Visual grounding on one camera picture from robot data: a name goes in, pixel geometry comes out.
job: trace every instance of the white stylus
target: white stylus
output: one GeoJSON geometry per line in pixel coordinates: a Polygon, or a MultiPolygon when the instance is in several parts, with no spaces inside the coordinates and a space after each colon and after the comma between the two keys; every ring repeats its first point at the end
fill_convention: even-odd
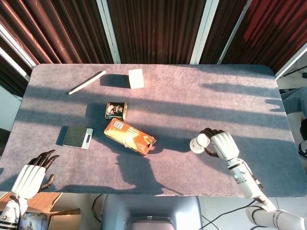
{"type": "Polygon", "coordinates": [[[86,81],[82,82],[80,85],[77,85],[75,88],[71,89],[68,94],[71,95],[74,92],[79,91],[80,89],[83,89],[85,86],[91,84],[92,82],[94,82],[95,80],[97,80],[98,78],[100,78],[102,75],[106,74],[106,71],[102,71],[99,72],[98,74],[90,77],[89,79],[87,79],[86,81]]]}

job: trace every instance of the dark red curtain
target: dark red curtain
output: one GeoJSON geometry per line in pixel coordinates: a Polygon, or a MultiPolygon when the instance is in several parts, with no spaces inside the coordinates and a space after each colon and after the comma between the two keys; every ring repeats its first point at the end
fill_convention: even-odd
{"type": "Polygon", "coordinates": [[[32,70],[28,65],[16,54],[16,52],[0,37],[1,48],[30,76],[32,70]]]}
{"type": "Polygon", "coordinates": [[[205,0],[108,0],[122,63],[188,64],[205,0]]]}
{"type": "Polygon", "coordinates": [[[263,64],[276,73],[306,42],[306,0],[253,0],[223,64],[263,64]]]}
{"type": "Polygon", "coordinates": [[[113,63],[96,0],[1,0],[0,21],[36,64],[113,63]]]}
{"type": "Polygon", "coordinates": [[[219,1],[200,64],[217,63],[246,2],[246,0],[219,1]]]}
{"type": "Polygon", "coordinates": [[[0,85],[10,93],[23,97],[27,84],[28,81],[0,56],[0,85]]]}

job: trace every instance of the cable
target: cable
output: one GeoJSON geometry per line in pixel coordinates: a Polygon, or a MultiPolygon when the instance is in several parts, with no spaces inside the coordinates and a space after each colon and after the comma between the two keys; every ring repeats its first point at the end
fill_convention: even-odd
{"type": "Polygon", "coordinates": [[[267,227],[265,227],[265,226],[254,226],[254,227],[252,227],[250,230],[254,230],[254,229],[256,229],[256,228],[267,228],[267,227]]]}
{"type": "Polygon", "coordinates": [[[288,75],[290,75],[290,74],[292,74],[292,73],[295,73],[295,72],[303,73],[303,72],[301,72],[300,70],[301,70],[301,69],[304,69],[304,68],[306,68],[306,67],[307,67],[307,66],[303,66],[303,67],[300,67],[299,69],[298,69],[297,67],[295,67],[295,68],[289,70],[286,74],[284,74],[284,75],[281,76],[280,78],[283,78],[283,77],[288,76],[288,75]]]}
{"type": "Polygon", "coordinates": [[[10,198],[15,201],[18,204],[19,207],[19,218],[18,218],[18,224],[17,224],[17,229],[19,230],[20,228],[20,222],[21,222],[21,208],[20,208],[20,203],[17,197],[11,195],[10,198]]]}
{"type": "Polygon", "coordinates": [[[103,194],[100,194],[98,197],[96,197],[96,199],[94,200],[93,205],[92,205],[92,212],[93,212],[93,214],[94,214],[94,218],[95,218],[96,220],[98,220],[100,223],[101,223],[101,220],[98,219],[98,218],[96,217],[96,213],[95,213],[95,210],[94,210],[94,206],[95,206],[96,200],[97,200],[99,197],[101,197],[102,195],[103,195],[103,194]]]}
{"type": "Polygon", "coordinates": [[[250,202],[248,205],[246,205],[246,206],[244,206],[244,207],[239,207],[239,208],[234,209],[234,210],[232,210],[232,211],[225,212],[225,213],[219,215],[218,217],[216,217],[214,220],[210,221],[208,224],[202,226],[202,227],[201,227],[200,229],[198,229],[198,230],[201,230],[201,229],[203,229],[204,227],[208,226],[209,224],[212,224],[214,221],[216,221],[216,220],[217,220],[218,218],[220,218],[221,216],[226,215],[226,214],[229,214],[229,213],[232,213],[232,212],[235,212],[235,211],[238,211],[238,210],[240,210],[240,209],[244,209],[244,208],[246,208],[246,207],[252,205],[254,202],[255,202],[255,200],[253,200],[252,202],[250,202]]]}
{"type": "Polygon", "coordinates": [[[208,222],[211,222],[210,220],[208,220],[206,217],[204,217],[203,215],[201,215],[206,221],[208,221],[208,222]]]}

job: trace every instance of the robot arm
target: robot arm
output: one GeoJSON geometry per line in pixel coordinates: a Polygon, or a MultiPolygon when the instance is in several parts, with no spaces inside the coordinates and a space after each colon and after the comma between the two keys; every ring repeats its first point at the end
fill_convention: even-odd
{"type": "Polygon", "coordinates": [[[54,151],[41,153],[23,167],[11,190],[12,200],[7,203],[0,215],[0,230],[19,229],[21,216],[28,208],[27,200],[51,186],[55,177],[53,174],[46,184],[42,185],[42,182],[48,168],[59,157],[59,155],[50,157],[54,151]]]}
{"type": "Polygon", "coordinates": [[[239,149],[228,132],[206,128],[201,133],[211,140],[216,150],[216,152],[212,152],[205,148],[205,151],[210,156],[217,156],[227,161],[227,167],[244,196],[258,201],[246,209],[248,219],[253,224],[280,230],[307,230],[307,220],[304,224],[303,218],[284,210],[277,210],[261,191],[260,182],[255,178],[245,161],[238,158],[239,149]]]}

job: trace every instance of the digital scale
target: digital scale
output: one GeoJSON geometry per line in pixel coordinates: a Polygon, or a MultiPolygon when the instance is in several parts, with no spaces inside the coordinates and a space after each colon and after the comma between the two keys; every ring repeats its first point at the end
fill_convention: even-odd
{"type": "Polygon", "coordinates": [[[63,146],[87,150],[93,135],[92,128],[69,126],[63,141],[63,146]]]}

